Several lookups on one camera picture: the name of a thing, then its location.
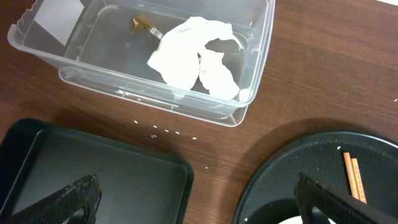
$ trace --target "brown wooden surface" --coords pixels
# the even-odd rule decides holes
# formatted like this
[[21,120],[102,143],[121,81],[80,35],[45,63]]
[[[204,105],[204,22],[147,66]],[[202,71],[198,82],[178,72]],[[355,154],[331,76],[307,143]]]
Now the brown wooden surface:
[[31,117],[181,155],[195,170],[185,223],[230,223],[261,162],[305,134],[353,129],[398,141],[396,6],[277,0],[257,98],[242,125],[225,128],[62,82],[57,69],[7,42],[33,2],[0,3],[0,137]]

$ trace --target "wooden stick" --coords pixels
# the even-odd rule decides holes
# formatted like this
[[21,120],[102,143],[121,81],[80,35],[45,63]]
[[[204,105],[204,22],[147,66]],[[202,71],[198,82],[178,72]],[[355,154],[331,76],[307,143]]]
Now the wooden stick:
[[366,203],[365,191],[363,189],[361,173],[359,172],[359,165],[357,159],[351,159],[353,165],[356,189],[358,190],[359,200]]
[[351,195],[354,198],[359,199],[358,190],[356,188],[356,182],[355,182],[355,177],[354,177],[353,165],[351,163],[351,157],[349,156],[349,152],[344,152],[343,155],[344,155],[344,161],[346,163],[346,168],[347,168],[349,187],[351,187]]

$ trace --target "black plate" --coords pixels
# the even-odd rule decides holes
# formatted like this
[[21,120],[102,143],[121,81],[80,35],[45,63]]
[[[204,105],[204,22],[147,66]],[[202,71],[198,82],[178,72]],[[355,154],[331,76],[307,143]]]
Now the black plate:
[[193,182],[179,158],[25,119],[0,147],[2,217],[97,174],[100,223],[182,223]]
[[276,224],[300,215],[294,200],[299,172],[349,194],[343,152],[358,159],[368,205],[398,218],[398,145],[338,131],[296,141],[265,161],[244,189],[233,223]]

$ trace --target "clear plastic bin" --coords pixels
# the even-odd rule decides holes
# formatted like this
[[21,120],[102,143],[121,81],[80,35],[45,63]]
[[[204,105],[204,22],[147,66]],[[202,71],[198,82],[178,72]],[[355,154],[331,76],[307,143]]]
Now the clear plastic bin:
[[[60,2],[60,7],[48,7],[49,1],[52,6]],[[72,85],[224,126],[237,126],[243,121],[265,66],[275,0],[78,1],[37,0],[17,25],[11,26],[8,41],[59,68],[60,78]],[[76,8],[80,12],[72,5],[65,7],[76,2],[81,5]],[[147,65],[159,39],[149,32],[130,34],[130,18],[139,13],[163,33],[191,16],[232,24],[244,51],[239,51],[232,40],[214,40],[206,47],[225,53],[223,63],[243,91],[227,101],[210,96],[199,80],[189,91],[168,86]],[[47,16],[46,26],[38,22],[39,14]],[[54,34],[54,30],[63,36]]]

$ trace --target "crumpled white tissue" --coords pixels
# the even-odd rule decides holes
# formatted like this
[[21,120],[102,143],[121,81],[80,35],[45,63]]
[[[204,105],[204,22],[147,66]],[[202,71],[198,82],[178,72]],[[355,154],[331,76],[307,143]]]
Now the crumpled white tissue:
[[243,47],[233,35],[231,24],[191,17],[163,36],[148,65],[157,70],[170,86],[190,90],[200,76],[211,96],[231,100],[239,93],[239,87],[222,64],[224,54],[205,48],[209,41],[217,38],[235,40],[239,49]]

